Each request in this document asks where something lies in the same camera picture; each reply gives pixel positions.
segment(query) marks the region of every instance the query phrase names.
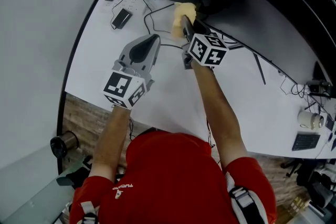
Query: red sleeve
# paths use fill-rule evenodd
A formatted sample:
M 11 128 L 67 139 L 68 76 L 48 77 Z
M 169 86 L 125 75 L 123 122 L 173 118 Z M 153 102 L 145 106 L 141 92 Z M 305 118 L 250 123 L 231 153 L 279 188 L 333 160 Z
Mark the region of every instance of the red sleeve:
M 236 186 L 245 187 L 258 195 L 266 210 L 268 222 L 273 224 L 277 219 L 275 195 L 262 171 L 256 159 L 243 157 L 231 162 L 223 172 L 230 173 Z
M 81 202 L 91 201 L 93 207 L 96 208 L 113 185 L 110 180 L 101 176 L 91 176 L 85 179 L 83 185 L 75 191 L 70 211 L 70 224 L 77 224 L 83 219 L 84 211 L 80 205 Z

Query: white mug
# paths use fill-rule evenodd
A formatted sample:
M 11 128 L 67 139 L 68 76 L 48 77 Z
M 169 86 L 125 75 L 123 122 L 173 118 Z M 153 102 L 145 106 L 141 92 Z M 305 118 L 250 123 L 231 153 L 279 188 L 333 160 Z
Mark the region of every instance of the white mug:
M 301 111 L 298 116 L 298 122 L 302 128 L 317 130 L 323 126 L 324 117 L 317 113 Z

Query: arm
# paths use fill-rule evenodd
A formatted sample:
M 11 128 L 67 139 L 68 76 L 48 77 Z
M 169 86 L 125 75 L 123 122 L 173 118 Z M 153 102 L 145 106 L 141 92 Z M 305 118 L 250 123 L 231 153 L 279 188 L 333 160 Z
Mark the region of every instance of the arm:
M 113 108 L 96 145 L 89 177 L 102 176 L 112 182 L 115 181 L 130 114 L 130 110 L 119 106 Z
M 217 80 L 208 67 L 192 61 L 198 87 L 213 137 L 218 148 L 220 163 L 225 168 L 232 161 L 246 157 L 238 119 L 226 100 Z

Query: red shirt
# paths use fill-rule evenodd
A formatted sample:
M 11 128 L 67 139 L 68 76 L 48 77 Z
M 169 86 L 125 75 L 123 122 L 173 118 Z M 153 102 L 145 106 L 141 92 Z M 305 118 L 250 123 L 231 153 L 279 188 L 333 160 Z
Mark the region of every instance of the red shirt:
M 127 171 L 117 184 L 93 176 L 76 189 L 70 224 L 83 218 L 80 203 L 84 201 L 91 201 L 94 207 L 100 205 L 100 224 L 236 224 L 226 190 L 226 172 L 236 186 L 259 196 L 269 223 L 276 220 L 273 189 L 253 158 L 239 158 L 222 171 L 211 157 L 208 143 L 186 134 L 152 132 L 132 141 L 126 159 Z

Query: white wall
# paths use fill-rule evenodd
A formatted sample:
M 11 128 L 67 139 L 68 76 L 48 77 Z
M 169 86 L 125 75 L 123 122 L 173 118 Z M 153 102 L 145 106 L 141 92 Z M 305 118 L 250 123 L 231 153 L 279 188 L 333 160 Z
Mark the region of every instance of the white wall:
M 1 200 L 13 194 L 0 206 L 2 218 L 56 176 L 48 177 L 57 166 L 45 146 L 56 132 L 66 64 L 92 1 L 0 0 L 0 175 L 12 181 L 10 188 L 0 184 Z M 30 169 L 30 157 L 14 163 L 35 151 L 40 167 Z
M 49 146 L 0 170 L 0 221 L 57 177 L 57 161 Z

